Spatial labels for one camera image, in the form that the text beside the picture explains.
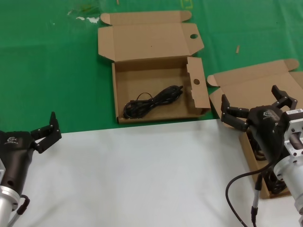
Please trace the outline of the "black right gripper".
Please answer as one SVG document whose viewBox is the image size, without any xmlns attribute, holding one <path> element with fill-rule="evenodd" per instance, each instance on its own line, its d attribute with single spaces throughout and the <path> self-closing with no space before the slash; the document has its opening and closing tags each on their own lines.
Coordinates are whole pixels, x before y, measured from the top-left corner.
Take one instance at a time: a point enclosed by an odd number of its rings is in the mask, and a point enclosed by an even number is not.
<svg viewBox="0 0 303 227">
<path fill-rule="evenodd" d="M 221 105 L 221 121 L 242 132 L 249 127 L 268 162 L 275 160 L 278 154 L 278 161 L 288 156 L 284 147 L 285 126 L 279 123 L 283 113 L 281 108 L 288 106 L 290 110 L 295 110 L 297 105 L 296 99 L 276 85 L 272 87 L 271 92 L 276 99 L 272 106 L 258 106 L 250 110 L 233 107 L 230 106 L 226 95 L 222 95 Z"/>
</svg>

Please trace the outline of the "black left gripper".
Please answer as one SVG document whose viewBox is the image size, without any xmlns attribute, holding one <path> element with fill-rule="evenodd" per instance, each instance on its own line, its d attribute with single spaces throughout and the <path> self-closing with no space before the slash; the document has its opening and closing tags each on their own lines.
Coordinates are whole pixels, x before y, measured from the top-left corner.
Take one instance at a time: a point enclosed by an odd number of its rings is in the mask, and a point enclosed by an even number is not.
<svg viewBox="0 0 303 227">
<path fill-rule="evenodd" d="M 0 159 L 5 167 L 1 186 L 23 192 L 34 150 L 42 154 L 62 138 L 55 112 L 49 125 L 26 131 L 0 132 Z"/>
</svg>

